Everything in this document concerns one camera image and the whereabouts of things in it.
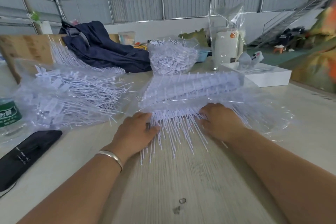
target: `white box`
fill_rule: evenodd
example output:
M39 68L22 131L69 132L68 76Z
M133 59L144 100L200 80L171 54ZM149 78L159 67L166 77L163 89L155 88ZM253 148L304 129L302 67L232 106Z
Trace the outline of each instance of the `white box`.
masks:
M246 76L246 78L253 81L259 87L270 87L270 86L280 86L280 85L288 85L289 79L291 78L291 70L287 70L280 67L274 67L271 71L265 72L253 72L245 74L243 71L238 71L237 67L239 62L235 63L224 63L221 64L222 71L236 71L242 73ZM273 66L257 63L254 69L258 68L272 68Z

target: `person's left hand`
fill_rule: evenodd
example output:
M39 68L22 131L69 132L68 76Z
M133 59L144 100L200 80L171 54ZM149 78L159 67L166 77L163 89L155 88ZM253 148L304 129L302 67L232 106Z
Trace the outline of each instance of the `person's left hand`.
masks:
M127 117L119 126L113 141L103 150L116 154L124 164L128 158L144 149L158 133L159 126L146 129L146 122L151 116L151 113L137 112L132 117Z

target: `forearm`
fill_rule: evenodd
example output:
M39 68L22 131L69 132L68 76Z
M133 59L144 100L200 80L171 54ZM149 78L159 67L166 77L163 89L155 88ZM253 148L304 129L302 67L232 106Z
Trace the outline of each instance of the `forearm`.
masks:
M112 158L96 155L18 224L97 223L119 173Z
M336 176L252 130L231 144L291 223L335 223Z

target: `metal staircase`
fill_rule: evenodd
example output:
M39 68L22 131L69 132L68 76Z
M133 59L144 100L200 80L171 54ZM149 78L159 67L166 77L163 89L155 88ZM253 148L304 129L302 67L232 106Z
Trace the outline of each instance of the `metal staircase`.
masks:
M271 21L274 21L269 26L266 27L267 23L264 24L262 34L257 39L252 41L249 45L256 46L256 48L258 48L270 42L271 40L274 40L275 37L281 34L291 23L293 23L294 21L296 21L298 18L302 17L303 15L307 14L309 11L313 10L314 8L321 6L326 1L328 0L307 0L304 4L298 7L289 16L286 16L288 12L285 15L282 13L278 14L273 19L267 22L269 23Z

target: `silver bracelet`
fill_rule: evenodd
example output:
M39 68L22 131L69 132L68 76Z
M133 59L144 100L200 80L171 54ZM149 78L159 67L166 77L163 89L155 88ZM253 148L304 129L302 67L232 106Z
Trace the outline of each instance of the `silver bracelet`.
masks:
M121 168L120 172L123 171L123 165L121 164L120 158L118 158L116 154L114 154L110 151L99 151L99 152L97 152L97 154L103 154L103 155L107 155L107 156L113 158L118 163L118 165L120 166L120 168Z

